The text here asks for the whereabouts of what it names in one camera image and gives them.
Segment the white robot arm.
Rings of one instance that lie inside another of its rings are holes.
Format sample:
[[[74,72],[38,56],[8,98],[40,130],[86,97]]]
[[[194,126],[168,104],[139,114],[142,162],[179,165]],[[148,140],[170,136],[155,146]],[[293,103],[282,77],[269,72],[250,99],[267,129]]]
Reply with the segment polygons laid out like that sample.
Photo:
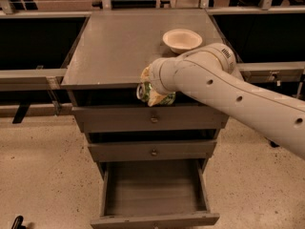
[[[245,82],[233,51],[222,43],[158,58],[140,79],[152,85],[151,106],[181,92],[305,158],[305,102]]]

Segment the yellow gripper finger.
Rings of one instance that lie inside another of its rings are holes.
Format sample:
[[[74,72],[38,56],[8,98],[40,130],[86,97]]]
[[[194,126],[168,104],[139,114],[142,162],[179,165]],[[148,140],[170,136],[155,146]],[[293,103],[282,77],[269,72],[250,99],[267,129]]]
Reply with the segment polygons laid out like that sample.
[[[165,105],[172,101],[170,95],[159,94],[155,89],[151,89],[149,93],[148,106],[152,107],[154,105]]]
[[[146,67],[140,75],[140,82],[145,83],[150,81],[150,67]]]

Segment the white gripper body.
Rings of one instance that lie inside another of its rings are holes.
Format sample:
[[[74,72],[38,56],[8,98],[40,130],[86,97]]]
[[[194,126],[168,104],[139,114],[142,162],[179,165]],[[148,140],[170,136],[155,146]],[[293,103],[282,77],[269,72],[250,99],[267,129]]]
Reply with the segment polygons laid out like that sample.
[[[158,58],[149,66],[149,81],[159,94],[171,94],[177,91],[174,83],[176,59]]]

